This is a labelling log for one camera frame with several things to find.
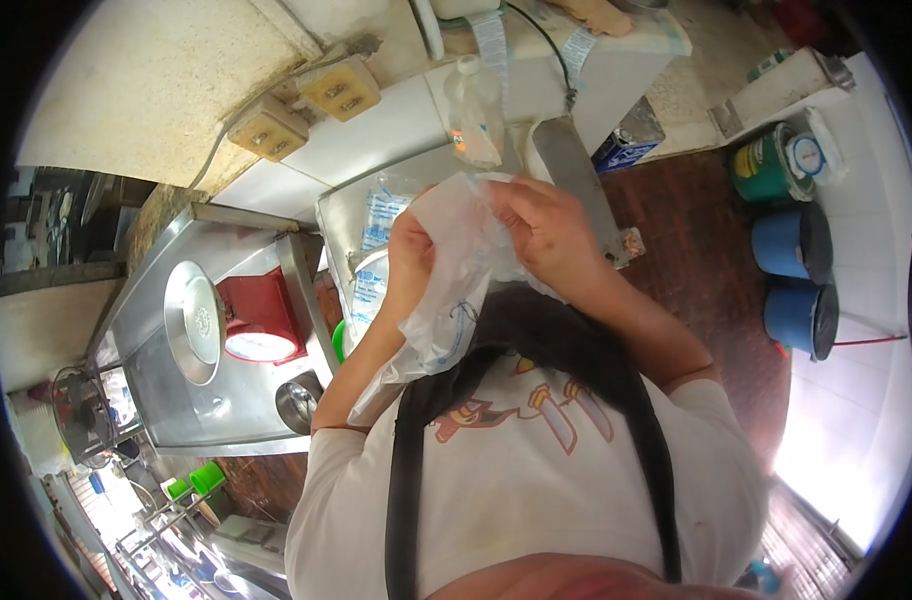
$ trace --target white t-shirt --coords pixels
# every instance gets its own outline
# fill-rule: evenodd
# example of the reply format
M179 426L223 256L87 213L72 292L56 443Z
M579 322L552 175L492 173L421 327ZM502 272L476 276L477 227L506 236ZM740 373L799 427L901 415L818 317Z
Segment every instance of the white t-shirt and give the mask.
M673 461L682 581L728 586L758 548L767 486L726 392L645 379ZM385 598L393 402L368 435L323 429L290 523L297 600ZM663 576L663 552L626 420L569 375L497 360L471 400L425 429L418 595L491 565L553 552Z

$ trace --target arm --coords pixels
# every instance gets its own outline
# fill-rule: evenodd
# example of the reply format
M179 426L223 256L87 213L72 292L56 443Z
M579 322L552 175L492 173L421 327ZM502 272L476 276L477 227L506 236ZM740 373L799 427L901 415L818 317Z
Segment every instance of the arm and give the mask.
M667 395L694 379L722 383L713 356L678 318L633 287L618 270L592 279L585 295L569 302L623 340L639 371Z
M377 372L400 351L405 341L398 323L416 308L433 270L435 248L412 214L403 211L392 224L389 243L390 281L379 313L366 335L346 357L319 399L311 433L320 429L369 427L346 423L356 401Z
M489 190L520 262L615 333L642 375L666 394L693 379L720 381L713 357L690 330L603 259L579 200L521 177L491 182Z

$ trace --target electrical outlet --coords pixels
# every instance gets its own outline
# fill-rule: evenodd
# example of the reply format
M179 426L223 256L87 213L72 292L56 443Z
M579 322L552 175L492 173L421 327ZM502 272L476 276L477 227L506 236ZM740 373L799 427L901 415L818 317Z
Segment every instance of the electrical outlet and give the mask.
M229 141L272 162L280 162L309 140L309 124L272 96L263 98L239 120Z
M355 55L320 69L312 81L301 81L299 91L340 121L349 121L381 99L377 80Z

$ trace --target red floor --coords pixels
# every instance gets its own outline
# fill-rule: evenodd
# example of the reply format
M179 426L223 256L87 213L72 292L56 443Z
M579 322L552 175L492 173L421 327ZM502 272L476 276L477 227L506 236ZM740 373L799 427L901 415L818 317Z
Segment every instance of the red floor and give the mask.
M767 470L786 426L789 360L762 327L766 278L753 261L754 210L730 185L722 150L600 177L619 227L637 227L646 254L622 270L686 323L712 352L740 425ZM317 282L330 328L331 279ZM306 454L218 459L241 515L285 521L306 477Z

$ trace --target green bucket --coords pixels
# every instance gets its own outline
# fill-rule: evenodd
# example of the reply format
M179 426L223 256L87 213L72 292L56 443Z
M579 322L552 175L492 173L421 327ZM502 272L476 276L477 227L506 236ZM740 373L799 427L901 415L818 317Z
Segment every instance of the green bucket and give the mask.
M790 198L801 202L813 199L815 183L811 176L792 174L786 144L796 131L784 122L736 151L729 162L729 177L746 202L762 203Z
M226 481L226 475L223 474L222 468L212 461L189 473L189 482L193 484L199 495L204 495L224 481Z
M166 487L166 492L169 492L169 498L174 500L185 494L186 490L189 490L189 484L186 483L186 479L176 479Z

